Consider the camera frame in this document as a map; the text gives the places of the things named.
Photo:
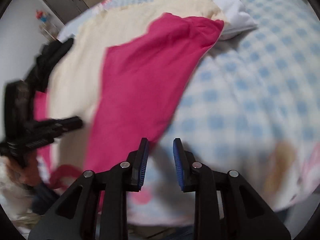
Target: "pillow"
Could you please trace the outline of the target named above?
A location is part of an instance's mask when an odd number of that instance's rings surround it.
[[[225,27],[220,40],[231,39],[243,31],[251,30],[257,26],[252,17],[246,12],[240,0],[213,0],[225,14],[230,22]]]

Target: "pink cloth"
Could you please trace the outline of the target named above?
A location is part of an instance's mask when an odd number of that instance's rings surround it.
[[[159,140],[192,72],[223,26],[220,20],[165,13],[147,34],[107,50],[85,170],[109,170],[138,149],[142,137],[153,145]]]
[[[37,121],[43,121],[47,119],[47,94],[36,91],[35,98],[33,100],[33,116]],[[50,173],[50,145],[39,148],[37,154],[42,156],[44,163]]]

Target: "blue checkered bedsheet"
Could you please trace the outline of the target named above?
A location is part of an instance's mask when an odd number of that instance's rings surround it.
[[[149,1],[111,0],[104,7]],[[142,195],[149,197],[128,198],[129,222],[192,223],[194,195],[181,193],[176,181],[176,137],[199,161],[218,171],[239,170],[259,192],[276,142],[290,142],[298,156],[295,176],[277,196],[276,210],[304,199],[319,183],[312,169],[319,170],[320,161],[308,166],[320,132],[319,20],[302,0],[241,1],[258,28],[219,41],[199,63],[148,160]]]

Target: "human hand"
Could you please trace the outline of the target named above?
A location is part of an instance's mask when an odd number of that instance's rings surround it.
[[[6,157],[5,165],[8,177],[13,182],[20,182],[29,186],[36,186],[41,183],[41,178],[38,170],[37,152],[33,151],[27,154],[28,166],[24,169],[13,159]]]

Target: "white wall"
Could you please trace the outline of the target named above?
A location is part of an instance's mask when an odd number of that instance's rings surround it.
[[[0,93],[4,84],[25,76],[34,64],[35,55],[47,40],[39,32],[36,9],[49,12],[42,0],[12,0],[0,19]],[[61,28],[62,22],[53,15],[52,22]],[[3,97],[0,97],[0,139],[4,136]]]

